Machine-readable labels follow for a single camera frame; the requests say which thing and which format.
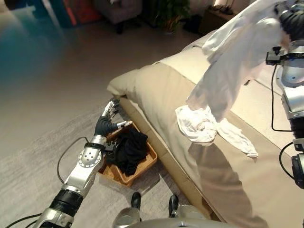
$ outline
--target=red object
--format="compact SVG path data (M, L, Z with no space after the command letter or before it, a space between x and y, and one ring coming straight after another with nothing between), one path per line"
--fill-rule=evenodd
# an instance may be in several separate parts
M92 0L64 0L67 13L73 25L81 25L101 19L94 9Z

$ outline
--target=chair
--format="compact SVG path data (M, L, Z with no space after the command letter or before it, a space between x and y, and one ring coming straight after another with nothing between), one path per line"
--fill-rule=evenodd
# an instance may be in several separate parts
M121 0L113 4L109 0L94 0L97 11L116 25L116 31L121 34L124 22L136 18L142 11L142 0Z

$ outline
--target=tiled floor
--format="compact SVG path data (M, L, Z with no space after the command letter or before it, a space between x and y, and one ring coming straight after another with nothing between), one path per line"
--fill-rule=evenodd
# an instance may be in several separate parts
M0 66L2 156L104 103L111 97L106 87L112 78L175 54L198 38L182 29L168 36L145 23L130 25L122 35L105 22L62 30L51 20L35 20L28 10L16 18L0 14L0 20L10 18L0 24L0 46L8 54L7 44L18 43L12 55L22 56Z

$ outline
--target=carpet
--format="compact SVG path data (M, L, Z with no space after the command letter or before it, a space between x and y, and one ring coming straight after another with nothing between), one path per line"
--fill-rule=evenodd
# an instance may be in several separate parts
M30 143L28 148L0 161L0 227L21 217L41 213L50 205L61 187L56 174L61 153L80 136L86 136L89 140L92 138L102 110L103 108L97 108L78 116ZM77 142L63 157L60 173L64 180L74 168L84 144L84 140ZM142 194L140 212L143 220L167 217L169 197L173 193L179 196L181 204L188 204L170 174L158 161L136 179L130 188L98 175L76 214L72 227L111 227L119 211L129 206L135 191ZM24 228L34 220L29 219L13 227Z

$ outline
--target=bed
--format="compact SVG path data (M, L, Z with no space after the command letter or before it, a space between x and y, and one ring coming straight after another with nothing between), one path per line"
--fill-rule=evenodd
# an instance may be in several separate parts
M227 115L254 144L258 159L247 157L220 136L213 144L202 146L179 131L174 110L185 105L209 66L200 49L204 41L201 38L172 57L113 79L108 90L120 98L180 189L206 216L242 228L301 228L303 190L278 162L280 148L292 135L270 131L270 90L263 80L268 82L271 69L264 69L261 81L242 88L241 99ZM287 128L279 95L275 105L277 127ZM283 154L288 170L291 155L293 150Z

